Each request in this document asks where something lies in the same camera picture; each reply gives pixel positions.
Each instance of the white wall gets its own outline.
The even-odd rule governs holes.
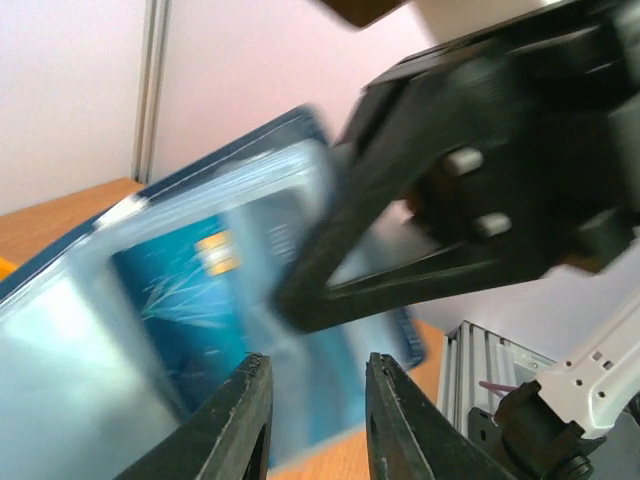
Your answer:
[[[145,2],[0,2],[0,214],[128,176]]]
[[[342,128],[360,89],[430,40],[412,6],[364,31],[313,0],[172,3],[153,180],[313,103]]]
[[[599,275],[560,267],[535,282],[414,308],[419,318],[445,331],[468,320],[549,358],[561,359],[639,288],[640,246],[636,244]]]

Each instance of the pink wall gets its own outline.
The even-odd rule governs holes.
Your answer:
[[[153,180],[303,103],[337,134],[364,85],[430,46],[421,22],[412,6],[358,31],[312,0],[173,2]]]
[[[145,2],[0,2],[0,215],[131,173]]]

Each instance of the card chip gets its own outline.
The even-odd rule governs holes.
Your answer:
[[[196,250],[210,275],[220,275],[238,266],[228,231],[200,240],[196,243]]]

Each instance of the wooden table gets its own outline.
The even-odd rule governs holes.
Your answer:
[[[17,265],[26,262],[61,235],[96,213],[136,192],[142,185],[129,179],[90,188],[0,217],[0,257]],[[423,323],[416,327],[429,350],[429,358],[411,372],[418,385],[435,402],[438,394],[443,334]],[[342,439],[301,460],[271,480],[365,480],[369,478],[365,432]]]

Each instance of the screw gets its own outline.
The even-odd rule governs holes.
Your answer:
[[[473,172],[482,166],[484,157],[475,148],[462,148],[447,156],[445,167],[447,171],[456,177]]]
[[[476,219],[476,228],[485,238],[495,237],[511,229],[511,219],[503,213],[490,213]]]

